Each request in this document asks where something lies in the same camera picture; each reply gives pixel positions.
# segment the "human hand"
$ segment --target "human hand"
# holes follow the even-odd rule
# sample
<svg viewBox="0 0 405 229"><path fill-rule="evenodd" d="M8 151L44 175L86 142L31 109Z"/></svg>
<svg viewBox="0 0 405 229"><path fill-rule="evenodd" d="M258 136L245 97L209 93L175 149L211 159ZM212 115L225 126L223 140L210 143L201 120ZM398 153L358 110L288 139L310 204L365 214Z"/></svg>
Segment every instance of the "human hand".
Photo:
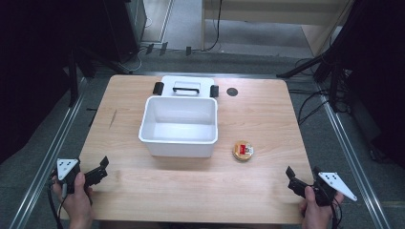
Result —
<svg viewBox="0 0 405 229"><path fill-rule="evenodd" d="M319 207L315 200L315 193L309 186L305 188L306 198L300 203L300 211L305 212L302 222L303 229L326 229L332 217L330 206ZM343 194L337 192L333 202L342 203Z"/></svg>
<svg viewBox="0 0 405 229"><path fill-rule="evenodd" d="M53 191L57 194L59 201L63 201L63 208L71 220L70 229L88 229L91 228L95 213L90 204L89 197L84 192L83 186L86 182L83 173L78 173L75 178L75 192L62 199L62 188L58 183L53 185Z"/></svg>

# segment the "black circle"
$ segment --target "black circle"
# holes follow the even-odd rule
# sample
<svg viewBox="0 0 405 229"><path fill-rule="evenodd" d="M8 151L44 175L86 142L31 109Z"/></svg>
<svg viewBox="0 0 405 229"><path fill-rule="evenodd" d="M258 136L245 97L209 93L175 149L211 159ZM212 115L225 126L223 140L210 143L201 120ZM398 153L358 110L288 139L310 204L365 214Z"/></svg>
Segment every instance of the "black circle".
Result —
<svg viewBox="0 0 405 229"><path fill-rule="evenodd" d="M228 88L226 90L226 93L230 96L236 96L238 95L238 90L236 90L235 88Z"/></svg>

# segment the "black cable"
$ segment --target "black cable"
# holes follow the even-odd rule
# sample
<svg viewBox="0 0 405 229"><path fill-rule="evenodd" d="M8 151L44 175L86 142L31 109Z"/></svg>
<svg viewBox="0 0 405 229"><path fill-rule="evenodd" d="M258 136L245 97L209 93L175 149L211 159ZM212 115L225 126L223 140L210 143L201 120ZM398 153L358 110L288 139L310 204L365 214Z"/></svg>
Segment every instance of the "black cable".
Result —
<svg viewBox="0 0 405 229"><path fill-rule="evenodd" d="M310 58L303 58L303 59L297 60L297 62L295 62L295 68L297 68L298 63L300 63L301 61L304 61L304 60L310 60ZM303 74L303 75L314 75L314 74L315 74L315 71L312 69L312 67L313 67L313 66L310 66L310 67L309 67L311 73L304 73L304 71L302 71L301 74Z"/></svg>
<svg viewBox="0 0 405 229"><path fill-rule="evenodd" d="M152 53L152 52L159 52L160 51L160 48L153 48L152 49L152 51L151 52L149 52L149 53L147 53L147 54L150 54L150 53ZM185 50L176 50L176 49L166 49L166 51L167 52L184 52ZM195 53L195 52L208 52L208 50L204 50L204 51L202 51L202 50L191 50L191 52L192 53ZM120 65L120 67L122 67L122 68L124 68L124 69L128 69L128 67L126 67L126 66L123 66L122 64L119 64Z"/></svg>
<svg viewBox="0 0 405 229"><path fill-rule="evenodd" d="M217 20L217 38L215 40L215 43L208 49L203 50L204 52L211 51L218 43L218 39L220 38L220 21L221 21L221 9L223 6L223 0L220 1L220 10L218 12L218 20Z"/></svg>
<svg viewBox="0 0 405 229"><path fill-rule="evenodd" d="M54 205L53 205L53 198L52 198L52 193L51 193L52 187L53 187L53 181L50 180L50 184L49 184L49 186L48 186L48 200L49 200L49 203L50 203L50 205L51 205L51 210L52 210L52 213L53 213L53 218L54 218L54 220L56 221L56 227L57 227L57 229L63 229L62 223L61 223L61 221L60 221L60 217L59 217L58 214L56 213L56 210L55 210Z"/></svg>
<svg viewBox="0 0 405 229"><path fill-rule="evenodd" d="M324 106L326 103L329 103L329 101L324 101L323 103L321 103L317 108L315 108L312 112L310 112L307 116L303 117L302 119L300 119L298 121L298 125L303 124L310 116L312 116L313 114L315 114L316 112L318 112L322 106Z"/></svg>
<svg viewBox="0 0 405 229"><path fill-rule="evenodd" d="M317 188L323 193L324 197L326 199L330 199L329 195L327 194L327 192L325 191L325 189L321 186L321 185L317 185ZM336 211L334 209L334 203L333 201L330 201L329 203L330 208L331 208L331 213L332 213L332 219L331 219L331 229L337 229L337 226L340 223L340 220L338 221L337 215L336 215Z"/></svg>
<svg viewBox="0 0 405 229"><path fill-rule="evenodd" d="M62 210L63 203L65 202L66 198L62 199L62 202L59 205L59 209L57 210L57 218L60 220L60 211Z"/></svg>
<svg viewBox="0 0 405 229"><path fill-rule="evenodd" d="M337 90L337 95L336 95L336 100L335 102L335 106L334 109L338 112L338 113L350 113L351 112L351 108L350 108L350 103L349 103L349 98L348 98L348 92L350 91L350 88L348 87L348 74L346 73L346 71L344 69L341 70L341 73L339 74L339 78L338 78L338 90ZM341 109L339 107L339 103L343 103L345 105L344 109Z"/></svg>
<svg viewBox="0 0 405 229"><path fill-rule="evenodd" d="M139 49L139 51L138 51L135 55L132 56L132 57L136 56L137 59L139 60L139 65L138 65L136 68L130 69L130 68L127 68L126 66L124 66L124 65L121 64L121 63L118 63L119 66L120 66L121 68L125 69L126 71L128 71L129 74L134 73L135 71L139 70L140 67L142 67L142 60L140 59L139 54L140 54L140 52L142 52L142 51L144 51L144 50L147 50L147 48Z"/></svg>
<svg viewBox="0 0 405 229"><path fill-rule="evenodd" d="M336 202L335 207L339 209L339 215L340 218L337 221L337 226L339 226L340 222L342 221L343 218L343 212L342 212L342 207L340 206L340 203L337 201L337 199L335 198L334 201Z"/></svg>
<svg viewBox="0 0 405 229"><path fill-rule="evenodd" d="M321 90L321 91L318 91L318 92L316 92L316 93L311 94L306 100L304 100L304 102L303 102L303 104L301 105L301 108L300 108L300 110L299 110L299 112L298 112L297 121L298 121L298 124L299 124L299 125L301 125L302 123L304 123L304 121L307 120L307 118L309 118L311 115L313 115L314 113L316 113L316 112L321 108L321 106L325 104L325 102L322 103L321 106L319 106L318 108L316 108L316 109L315 109L316 111L314 110L315 112L312 111L309 115L307 115L306 117L304 117L303 119L301 119L301 113L302 113L302 111L303 111L303 109L304 109L305 104L306 104L310 99L312 99L314 96L319 95L319 94L325 94L325 92L327 92L327 91L328 91L328 90Z"/></svg>

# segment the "red label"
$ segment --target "red label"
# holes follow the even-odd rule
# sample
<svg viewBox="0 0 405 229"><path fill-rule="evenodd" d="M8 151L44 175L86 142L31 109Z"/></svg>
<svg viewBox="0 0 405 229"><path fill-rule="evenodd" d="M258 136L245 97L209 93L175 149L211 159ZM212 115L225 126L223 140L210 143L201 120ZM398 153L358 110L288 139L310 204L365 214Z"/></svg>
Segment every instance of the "red label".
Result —
<svg viewBox="0 0 405 229"><path fill-rule="evenodd" d="M239 154L244 155L245 154L245 149L246 149L246 146L241 145L241 148L239 148Z"/></svg>

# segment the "bin handle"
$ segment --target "bin handle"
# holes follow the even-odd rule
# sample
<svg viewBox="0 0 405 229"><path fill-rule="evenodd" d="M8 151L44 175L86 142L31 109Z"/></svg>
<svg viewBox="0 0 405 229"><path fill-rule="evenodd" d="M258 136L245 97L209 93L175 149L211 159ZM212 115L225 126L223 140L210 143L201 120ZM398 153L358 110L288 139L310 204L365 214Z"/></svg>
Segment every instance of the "bin handle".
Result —
<svg viewBox="0 0 405 229"><path fill-rule="evenodd" d="M173 92L176 91L194 91L197 92L197 94L200 93L200 89L190 89L190 88L173 88Z"/></svg>

